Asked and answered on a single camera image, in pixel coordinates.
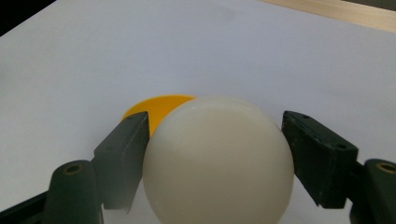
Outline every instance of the yellow disc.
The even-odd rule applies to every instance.
[[[147,111],[149,133],[152,135],[158,124],[169,112],[193,98],[194,97],[190,95],[161,95],[152,97],[129,108],[124,113],[121,120],[132,114]]]

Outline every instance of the ball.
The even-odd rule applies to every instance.
[[[258,107],[226,97],[191,100],[148,142],[143,184],[163,224],[272,224],[290,200],[288,142]]]

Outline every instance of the wooden edge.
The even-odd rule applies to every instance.
[[[396,12],[341,0],[260,0],[319,16],[396,33]]]

